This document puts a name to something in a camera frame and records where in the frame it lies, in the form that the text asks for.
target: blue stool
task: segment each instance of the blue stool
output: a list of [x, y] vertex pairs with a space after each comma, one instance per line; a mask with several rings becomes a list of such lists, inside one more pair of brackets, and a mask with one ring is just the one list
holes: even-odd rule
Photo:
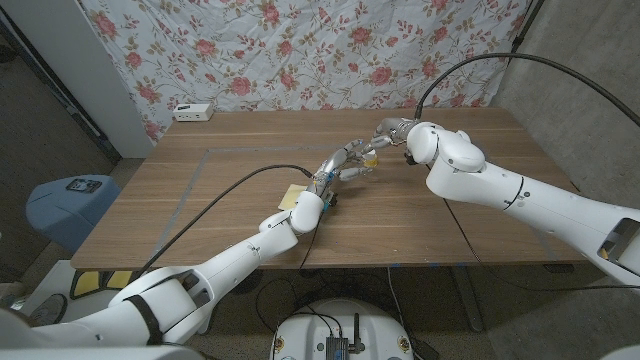
[[38, 185], [27, 201], [27, 220], [51, 241], [75, 253], [120, 194], [106, 175], [82, 175]]

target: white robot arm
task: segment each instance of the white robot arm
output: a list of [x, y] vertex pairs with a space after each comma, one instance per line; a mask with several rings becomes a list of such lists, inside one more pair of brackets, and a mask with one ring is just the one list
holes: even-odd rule
[[565, 241], [623, 284], [640, 285], [640, 210], [590, 200], [493, 165], [466, 133], [428, 122], [385, 119], [363, 152], [403, 142], [410, 163], [432, 165], [426, 182], [436, 195], [504, 211]]
[[161, 268], [122, 289], [109, 307], [76, 321], [29, 328], [8, 312], [0, 312], [0, 348], [67, 348], [142, 346], [184, 343], [206, 330], [214, 306], [258, 266], [298, 243], [296, 235], [312, 231], [328, 206], [335, 178], [348, 181], [371, 169], [342, 169], [361, 162], [354, 140], [329, 157], [289, 211], [275, 214], [259, 233], [196, 266]]

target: white power outlet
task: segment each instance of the white power outlet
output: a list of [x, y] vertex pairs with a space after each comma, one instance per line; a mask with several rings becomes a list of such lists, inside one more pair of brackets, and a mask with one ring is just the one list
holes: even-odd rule
[[213, 104], [178, 104], [173, 115], [178, 121], [207, 121], [213, 115]]

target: floral fabric backdrop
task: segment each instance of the floral fabric backdrop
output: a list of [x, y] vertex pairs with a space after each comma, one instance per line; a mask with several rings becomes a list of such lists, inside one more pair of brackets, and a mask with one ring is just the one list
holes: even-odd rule
[[[467, 57], [509, 51], [529, 0], [78, 0], [157, 142], [178, 103], [216, 111], [414, 107]], [[425, 105], [486, 106], [506, 62]]]

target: yellow tag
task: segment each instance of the yellow tag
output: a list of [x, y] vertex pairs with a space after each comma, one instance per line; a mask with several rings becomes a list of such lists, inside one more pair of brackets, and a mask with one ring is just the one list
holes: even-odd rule
[[280, 210], [290, 210], [296, 207], [296, 200], [298, 200], [298, 196], [300, 193], [306, 190], [306, 186], [302, 185], [289, 185], [289, 189], [284, 194], [282, 201], [280, 201], [280, 205], [278, 205], [278, 209]]
[[123, 289], [129, 284], [132, 271], [116, 271], [107, 282], [107, 287], [112, 289]]
[[98, 290], [100, 288], [100, 273], [97, 271], [90, 271], [82, 273], [76, 282], [76, 286], [73, 289], [74, 296], [80, 296], [91, 291]]

